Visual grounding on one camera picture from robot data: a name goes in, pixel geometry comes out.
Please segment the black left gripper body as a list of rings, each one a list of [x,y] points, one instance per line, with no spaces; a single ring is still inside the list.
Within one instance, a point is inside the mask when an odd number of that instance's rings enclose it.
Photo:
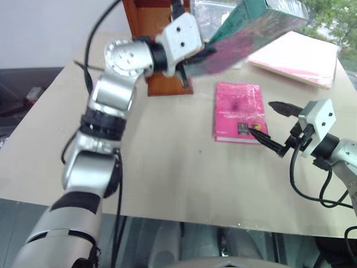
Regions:
[[[175,75],[184,88],[191,86],[191,78],[193,77],[191,71],[191,64],[195,62],[196,56],[191,56],[180,61],[175,67]]]

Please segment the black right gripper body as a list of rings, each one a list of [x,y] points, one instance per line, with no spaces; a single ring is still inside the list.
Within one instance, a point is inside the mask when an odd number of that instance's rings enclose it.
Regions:
[[[313,125],[308,124],[306,127],[302,127],[299,122],[290,130],[290,135],[286,139],[284,145],[278,150],[279,157],[284,157],[289,149],[294,149],[297,145],[300,145],[300,150],[304,150],[312,140]]]

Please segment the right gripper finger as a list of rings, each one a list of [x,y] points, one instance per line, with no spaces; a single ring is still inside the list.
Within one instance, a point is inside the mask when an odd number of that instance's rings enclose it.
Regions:
[[[295,106],[290,103],[274,101],[274,102],[269,102],[268,105],[274,111],[285,117],[290,117],[290,116],[298,117],[299,114],[302,112],[301,107]]]
[[[279,143],[273,141],[271,136],[263,133],[262,131],[256,130],[255,128],[249,128],[250,134],[262,145],[273,150],[275,153],[280,153],[283,146]]]

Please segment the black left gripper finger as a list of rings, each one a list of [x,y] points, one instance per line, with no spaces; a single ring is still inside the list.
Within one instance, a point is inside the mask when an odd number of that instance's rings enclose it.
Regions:
[[[201,50],[199,53],[197,53],[193,57],[193,63],[200,63],[204,61],[206,58],[208,58],[210,55],[216,53],[216,48],[213,46],[205,46],[203,50]]]

